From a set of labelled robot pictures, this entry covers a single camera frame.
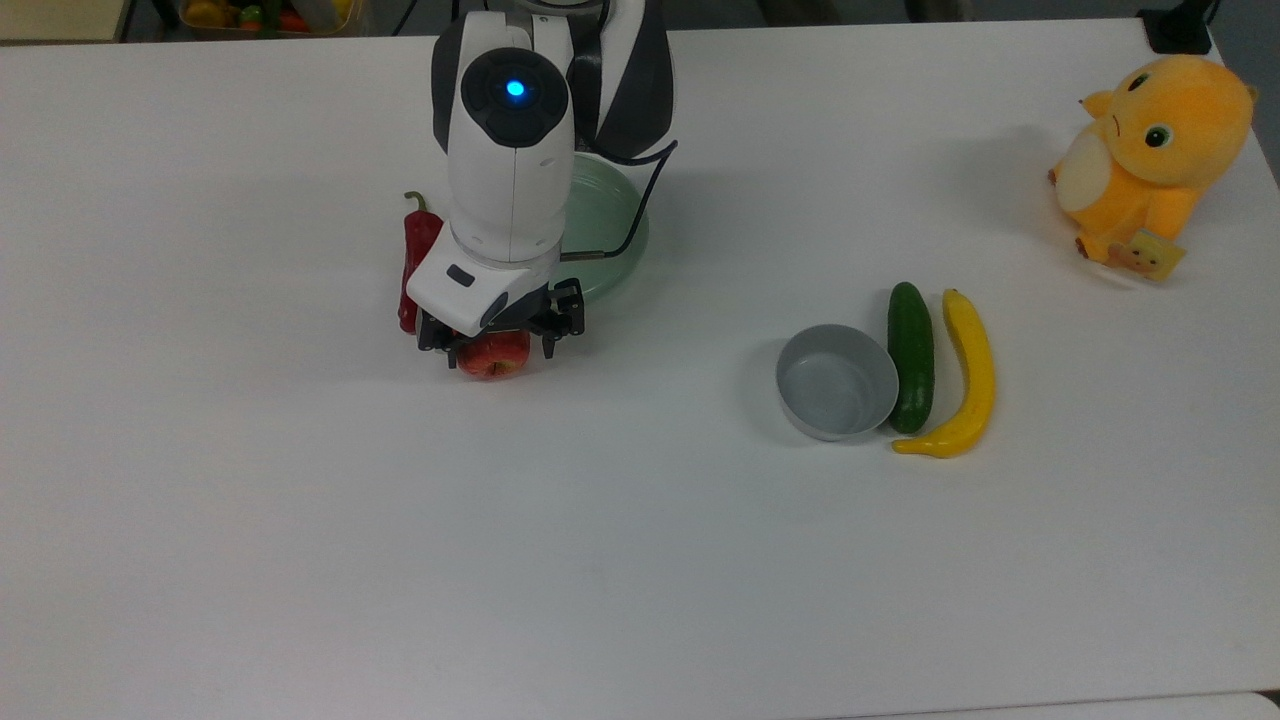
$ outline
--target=banana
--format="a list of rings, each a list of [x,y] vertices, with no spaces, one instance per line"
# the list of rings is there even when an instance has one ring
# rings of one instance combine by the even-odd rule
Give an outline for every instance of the banana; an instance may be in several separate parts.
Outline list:
[[[964,402],[951,419],[928,434],[893,441],[895,452],[955,457],[970,450],[987,432],[987,421],[996,405],[996,364],[991,357],[987,331],[978,309],[955,290],[942,293],[942,316],[964,370]]]

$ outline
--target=red apple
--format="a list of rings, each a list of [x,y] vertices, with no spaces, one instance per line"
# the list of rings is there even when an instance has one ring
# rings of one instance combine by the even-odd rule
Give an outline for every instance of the red apple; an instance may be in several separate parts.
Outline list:
[[[493,380],[529,361],[529,331],[485,333],[458,348],[458,368],[472,378]]]

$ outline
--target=red chili pepper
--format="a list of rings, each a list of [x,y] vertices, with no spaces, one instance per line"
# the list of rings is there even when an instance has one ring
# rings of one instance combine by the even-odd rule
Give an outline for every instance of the red chili pepper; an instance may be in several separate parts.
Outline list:
[[[444,220],[434,213],[426,210],[426,199],[421,192],[406,192],[404,197],[417,200],[417,210],[404,215],[404,277],[401,278],[401,329],[408,334],[417,332],[417,302],[408,297],[406,286],[408,277],[426,258],[426,251],[435,245],[435,237],[440,234]]]

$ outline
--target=black cable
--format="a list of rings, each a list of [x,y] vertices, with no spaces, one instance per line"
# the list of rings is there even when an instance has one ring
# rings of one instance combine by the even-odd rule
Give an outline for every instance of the black cable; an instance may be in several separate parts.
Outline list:
[[[396,23],[396,29],[392,31],[392,37],[399,35],[399,31],[404,29],[404,23],[408,22],[408,17],[413,14],[413,8],[417,6],[417,0],[408,0],[408,8],[404,8],[404,14],[401,15],[401,22]]]
[[[611,258],[617,258],[618,255],[622,255],[623,252],[627,251],[628,247],[631,247],[631,241],[635,240],[636,229],[640,227],[640,220],[644,218],[644,210],[649,205],[649,196],[653,193],[653,186],[658,183],[658,176],[662,174],[663,165],[666,165],[667,160],[671,159],[671,154],[676,151],[676,147],[680,146],[680,142],[672,140],[671,145],[663,147],[662,150],[654,152],[653,155],[649,155],[648,158],[636,158],[636,159],[620,158],[617,155],[613,155],[612,152],[608,152],[602,147],[598,147],[590,140],[586,140],[586,145],[605,160],[617,163],[620,165],[631,165],[631,167],[648,165],[654,160],[657,160],[658,164],[653,168],[653,173],[649,174],[649,184],[645,186],[644,195],[640,196],[640,206],[636,208],[635,218],[631,219],[631,228],[627,229],[627,237],[622,241],[622,245],[617,246],[613,250],[584,250],[580,252],[562,252],[561,263],[575,263],[579,260],[608,260]]]

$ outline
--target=light green bowl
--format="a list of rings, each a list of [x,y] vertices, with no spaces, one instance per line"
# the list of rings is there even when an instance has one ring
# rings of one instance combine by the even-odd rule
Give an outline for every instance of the light green bowl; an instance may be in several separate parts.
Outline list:
[[[575,155],[573,183],[564,206],[562,251],[608,251],[618,247],[626,240],[639,206],[640,192],[617,168],[595,158]],[[636,269],[648,245],[649,218],[645,214],[626,252],[608,260],[562,263],[552,282],[577,278],[582,283],[582,297],[604,297]]]

